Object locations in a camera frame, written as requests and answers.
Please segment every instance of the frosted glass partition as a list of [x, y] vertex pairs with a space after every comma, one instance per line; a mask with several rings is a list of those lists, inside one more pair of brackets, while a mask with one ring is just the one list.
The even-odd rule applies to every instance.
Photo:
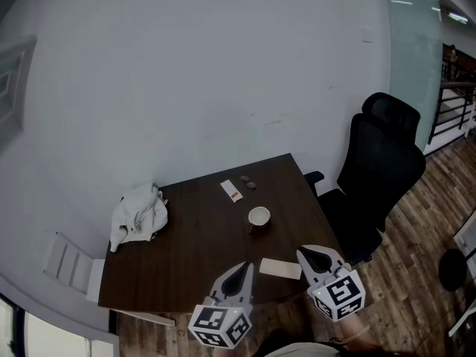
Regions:
[[421, 114], [416, 145], [428, 141], [443, 56], [438, 0], [387, 0], [390, 17], [390, 94]]

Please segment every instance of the fluorescent light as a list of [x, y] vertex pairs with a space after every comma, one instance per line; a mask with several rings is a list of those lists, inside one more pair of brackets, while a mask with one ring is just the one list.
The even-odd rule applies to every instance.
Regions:
[[409, 5], [413, 5], [414, 3], [410, 3], [408, 1], [400, 1], [400, 0], [390, 0], [391, 2], [393, 3], [400, 3], [400, 4], [409, 4]]
[[468, 19], [466, 17], [462, 17], [460, 15], [457, 15], [456, 13], [449, 13], [448, 16], [450, 16], [453, 20], [462, 22], [463, 24], [466, 24], [468, 22]]

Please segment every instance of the black round object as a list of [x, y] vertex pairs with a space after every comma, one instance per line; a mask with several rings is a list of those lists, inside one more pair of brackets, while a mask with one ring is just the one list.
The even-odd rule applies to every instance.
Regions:
[[444, 253], [438, 272], [443, 288], [450, 292], [459, 289], [466, 280], [467, 268], [466, 258], [461, 251], [452, 248]]

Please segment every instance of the mug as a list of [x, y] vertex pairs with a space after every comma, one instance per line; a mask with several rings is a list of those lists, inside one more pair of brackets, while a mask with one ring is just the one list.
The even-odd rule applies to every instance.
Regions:
[[269, 210], [263, 206], [258, 206], [252, 209], [248, 215], [248, 221], [250, 222], [249, 233], [253, 234], [256, 230], [264, 228], [271, 218]]

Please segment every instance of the dark wooden table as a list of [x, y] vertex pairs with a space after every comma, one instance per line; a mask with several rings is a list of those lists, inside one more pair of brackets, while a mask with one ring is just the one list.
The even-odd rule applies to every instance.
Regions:
[[[239, 179], [257, 184], [248, 189]], [[231, 180], [243, 198], [232, 202], [220, 183]], [[168, 224], [151, 242], [128, 242], [108, 251], [99, 305], [137, 312], [191, 312], [215, 279], [238, 263], [255, 266], [253, 303], [302, 292], [291, 280], [259, 273], [261, 259], [297, 263], [300, 245], [336, 248], [337, 240], [291, 154], [161, 188], [169, 199]], [[248, 213], [271, 212], [264, 231], [248, 234]]]

